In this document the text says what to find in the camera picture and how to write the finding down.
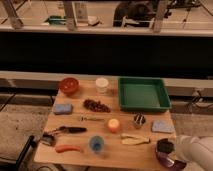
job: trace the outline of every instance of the floor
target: floor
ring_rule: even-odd
[[[164,18],[163,28],[167,29],[213,29],[213,4],[211,0],[201,0],[202,6],[186,9],[171,9],[172,15]],[[87,2],[88,16],[96,16],[101,21],[99,27],[112,27],[113,16],[118,1]],[[26,1],[23,5],[16,4],[17,13],[25,25],[42,26],[51,15],[64,16],[64,10],[59,8],[60,1]],[[10,24],[7,14],[0,2],[0,23]]]
[[[54,102],[54,95],[38,95],[23,93],[0,93],[0,157],[16,159],[29,135],[35,135],[38,140],[42,135],[47,116]],[[172,119],[177,134],[208,136],[213,134],[212,108],[193,109],[190,114],[186,102],[172,100]],[[34,150],[31,150],[21,166],[21,171],[58,170],[52,164],[33,162]],[[85,167],[64,166],[70,171],[83,171]],[[90,168],[90,171],[124,170],[113,168]],[[202,171],[195,163],[188,164],[185,171]]]

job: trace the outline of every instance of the tray rim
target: tray rim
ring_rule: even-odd
[[[146,107],[146,106],[142,106],[142,107],[139,107],[139,106],[129,106],[129,105],[125,105],[125,104],[122,104],[122,93],[121,93],[121,80],[123,79],[139,79],[139,80],[157,80],[160,82],[160,84],[162,84],[162,88],[163,88],[163,91],[164,91],[164,94],[165,94],[165,99],[166,101],[168,102],[168,106],[160,106],[160,107]],[[129,77],[129,76],[120,76],[118,77],[118,96],[119,96],[119,105],[120,105],[120,108],[122,110],[148,110],[148,111],[151,111],[153,110],[153,112],[156,112],[156,111],[166,111],[166,110],[169,110],[171,109],[171,101],[170,101],[170,98],[169,98],[169,95],[168,95],[168,92],[166,90],[166,87],[165,87],[165,83],[163,81],[162,78],[159,78],[159,77]]]

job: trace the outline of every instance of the blue cup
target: blue cup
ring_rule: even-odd
[[[98,153],[103,149],[104,139],[98,135],[94,136],[90,139],[89,146],[95,153]]]

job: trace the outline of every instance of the red bowl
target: red bowl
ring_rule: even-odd
[[[60,91],[66,94],[67,96],[70,96],[75,93],[78,90],[78,87],[78,80],[72,77],[65,78],[59,83]]]

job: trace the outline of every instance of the carrot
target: carrot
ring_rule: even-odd
[[[75,145],[58,145],[55,146],[55,151],[57,153],[63,153],[65,151],[79,151],[81,153],[83,153],[83,149],[79,146],[75,146]]]

